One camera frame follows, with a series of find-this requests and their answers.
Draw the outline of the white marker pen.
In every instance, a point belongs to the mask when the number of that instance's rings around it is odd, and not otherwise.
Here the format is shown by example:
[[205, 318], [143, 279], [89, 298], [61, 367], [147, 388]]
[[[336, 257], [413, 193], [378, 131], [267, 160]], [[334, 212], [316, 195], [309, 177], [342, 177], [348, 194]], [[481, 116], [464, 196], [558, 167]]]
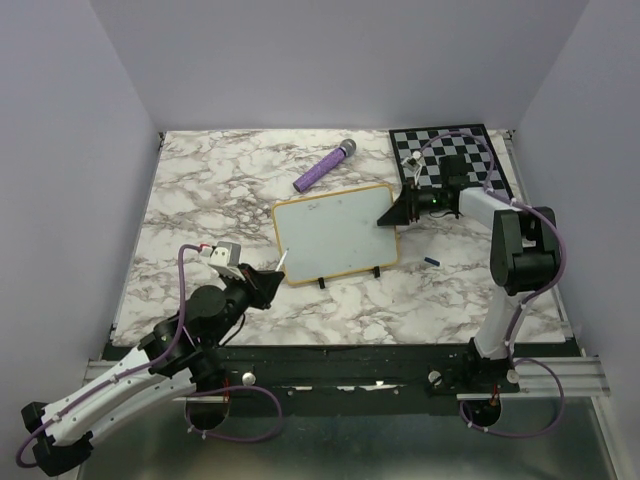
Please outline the white marker pen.
[[286, 249], [284, 251], [284, 253], [282, 254], [282, 256], [281, 256], [281, 258], [280, 258], [280, 260], [279, 260], [279, 262], [278, 262], [278, 264], [276, 266], [275, 271], [282, 271], [283, 270], [288, 253], [289, 253], [289, 249]]

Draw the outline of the blue marker cap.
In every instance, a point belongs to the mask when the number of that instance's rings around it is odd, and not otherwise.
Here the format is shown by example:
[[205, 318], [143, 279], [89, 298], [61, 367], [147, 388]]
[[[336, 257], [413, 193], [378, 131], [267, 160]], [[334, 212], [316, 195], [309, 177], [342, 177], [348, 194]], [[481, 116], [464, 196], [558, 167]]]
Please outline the blue marker cap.
[[430, 258], [430, 257], [425, 257], [424, 261], [427, 262], [430, 265], [437, 266], [437, 267], [441, 265], [440, 261], [438, 261], [436, 259], [433, 259], [433, 258]]

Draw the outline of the yellow framed whiteboard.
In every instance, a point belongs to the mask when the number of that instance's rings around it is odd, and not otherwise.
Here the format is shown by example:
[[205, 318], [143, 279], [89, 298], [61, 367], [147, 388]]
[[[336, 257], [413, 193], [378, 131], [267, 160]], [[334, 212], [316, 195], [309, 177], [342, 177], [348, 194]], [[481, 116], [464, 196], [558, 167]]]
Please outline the yellow framed whiteboard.
[[272, 219], [288, 284], [395, 264], [396, 228], [377, 225], [392, 203], [391, 186], [377, 184], [275, 204]]

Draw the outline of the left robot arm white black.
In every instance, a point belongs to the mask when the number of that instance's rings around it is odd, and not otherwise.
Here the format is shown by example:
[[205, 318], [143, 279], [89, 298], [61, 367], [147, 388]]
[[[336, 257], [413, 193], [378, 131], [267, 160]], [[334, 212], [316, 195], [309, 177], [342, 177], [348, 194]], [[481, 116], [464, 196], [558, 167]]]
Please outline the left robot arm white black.
[[22, 447], [33, 452], [30, 467], [55, 477], [86, 461], [98, 437], [99, 421], [145, 391], [175, 393], [171, 380], [187, 372], [188, 390], [209, 395], [232, 389], [219, 349], [248, 309], [267, 310], [285, 275], [240, 266], [222, 287], [205, 285], [183, 300], [176, 315], [152, 332], [116, 365], [58, 402], [32, 402], [21, 415], [30, 435]]

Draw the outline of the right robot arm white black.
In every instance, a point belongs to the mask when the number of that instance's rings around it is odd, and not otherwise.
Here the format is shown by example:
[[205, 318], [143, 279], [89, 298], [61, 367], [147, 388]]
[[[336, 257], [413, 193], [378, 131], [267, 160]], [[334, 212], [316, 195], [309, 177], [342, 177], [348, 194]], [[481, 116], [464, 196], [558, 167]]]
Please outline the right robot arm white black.
[[552, 209], [527, 206], [473, 182], [464, 156], [442, 157], [439, 172], [439, 187], [420, 188], [414, 180], [406, 181], [377, 225], [406, 226], [423, 214], [445, 211], [472, 218], [491, 230], [493, 297], [459, 370], [461, 383], [480, 392], [513, 368], [514, 343], [525, 313], [564, 272], [564, 247]]

